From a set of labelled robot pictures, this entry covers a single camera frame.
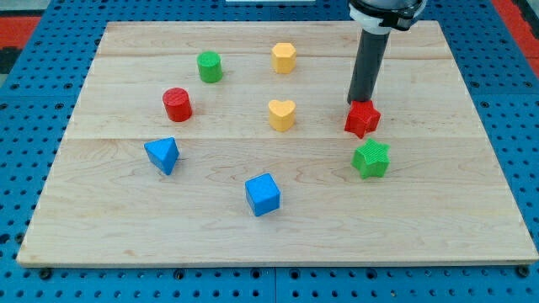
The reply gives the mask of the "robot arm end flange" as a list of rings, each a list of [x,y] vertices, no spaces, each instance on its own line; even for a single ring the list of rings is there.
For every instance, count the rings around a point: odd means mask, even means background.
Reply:
[[[349,0],[350,17],[366,32],[386,35],[409,30],[424,11],[427,0]]]

